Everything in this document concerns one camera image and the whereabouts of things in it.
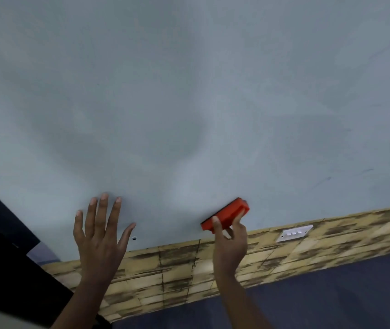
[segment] dark blue wall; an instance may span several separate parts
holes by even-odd
[[[390,255],[248,289],[277,329],[390,328]],[[219,297],[114,323],[116,329],[229,329]]]

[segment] left hand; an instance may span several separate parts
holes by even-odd
[[[117,242],[121,202],[120,197],[115,200],[105,228],[108,194],[102,194],[97,212],[98,200],[92,198],[85,218],[85,234],[82,229],[82,211],[78,210],[76,213],[73,236],[79,249],[82,282],[110,284],[121,264],[131,232],[136,226],[135,223],[131,223]]]

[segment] white switch board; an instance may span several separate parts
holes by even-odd
[[[307,235],[310,229],[312,229],[313,227],[313,225],[307,225],[290,228],[289,230],[283,230],[282,234],[280,234],[276,242],[278,243],[280,241],[302,238]]]

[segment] sanding block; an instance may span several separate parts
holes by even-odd
[[[216,214],[203,221],[201,223],[201,227],[204,231],[209,230],[212,231],[212,233],[215,233],[215,230],[213,229],[212,217],[217,216],[221,222],[223,229],[226,229],[233,224],[233,220],[237,215],[239,215],[242,210],[244,210],[245,215],[247,214],[248,210],[250,210],[250,207],[248,206],[247,201],[244,201],[243,199],[238,197],[233,202],[227,204],[224,208],[219,210]]]

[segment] hand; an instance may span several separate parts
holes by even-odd
[[[247,229],[240,221],[244,210],[236,216],[231,228],[226,228],[231,239],[223,235],[223,229],[218,217],[212,217],[215,230],[215,250],[213,252],[213,271],[217,283],[227,278],[235,278],[236,269],[247,254]]]
[[[85,234],[82,230],[82,211],[78,210],[76,213],[73,236],[79,249],[82,282],[109,285],[121,264],[131,232],[136,226],[135,223],[131,223],[117,242],[117,221],[121,202],[120,197],[114,202],[106,229],[108,194],[102,194],[97,213],[98,200],[95,197],[91,199],[85,218]]]

